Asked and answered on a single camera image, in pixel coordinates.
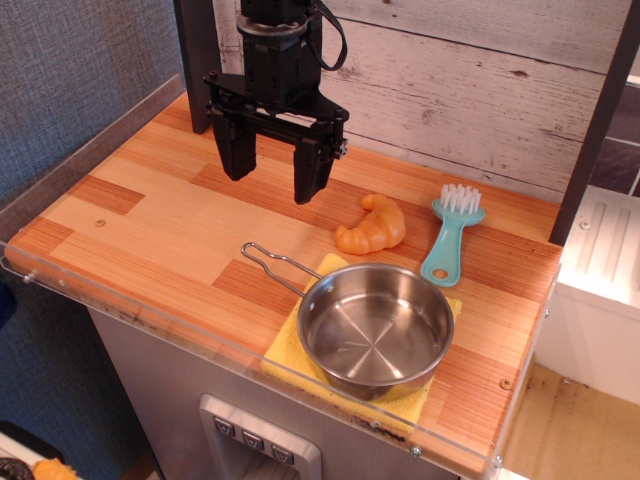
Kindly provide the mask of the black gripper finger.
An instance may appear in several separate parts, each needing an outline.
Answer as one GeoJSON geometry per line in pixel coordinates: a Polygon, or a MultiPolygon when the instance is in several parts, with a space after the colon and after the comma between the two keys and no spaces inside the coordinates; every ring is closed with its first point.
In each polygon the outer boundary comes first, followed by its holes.
{"type": "Polygon", "coordinates": [[[334,151],[322,135],[305,133],[295,143],[294,200],[303,205],[327,185],[334,161],[334,151]]]}
{"type": "Polygon", "coordinates": [[[233,118],[213,117],[212,126],[223,170],[239,181],[256,168],[256,134],[233,118]]]}

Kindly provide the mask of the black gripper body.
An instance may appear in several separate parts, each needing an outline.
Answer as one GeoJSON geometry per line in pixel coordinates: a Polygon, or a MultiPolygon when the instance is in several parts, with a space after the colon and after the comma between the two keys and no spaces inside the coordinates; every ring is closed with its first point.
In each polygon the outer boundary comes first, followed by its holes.
{"type": "Polygon", "coordinates": [[[349,112],[320,92],[321,72],[344,63],[342,45],[336,64],[322,58],[320,23],[240,23],[244,72],[212,72],[206,77],[211,100],[208,115],[233,118],[254,132],[295,147],[305,133],[322,135],[334,160],[346,153],[344,123],[349,112]]]}

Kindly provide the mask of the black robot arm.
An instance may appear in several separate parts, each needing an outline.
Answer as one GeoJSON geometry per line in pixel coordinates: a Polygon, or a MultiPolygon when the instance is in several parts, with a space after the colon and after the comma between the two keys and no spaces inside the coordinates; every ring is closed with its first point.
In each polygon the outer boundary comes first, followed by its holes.
{"type": "Polygon", "coordinates": [[[257,165],[256,137],[294,148],[294,200],[311,201],[327,185],[335,160],[345,155],[349,113],[320,91],[321,73],[338,70],[322,58],[322,23],[342,27],[321,1],[243,1],[236,26],[244,71],[210,73],[207,105],[227,176],[238,181],[257,165]]]}

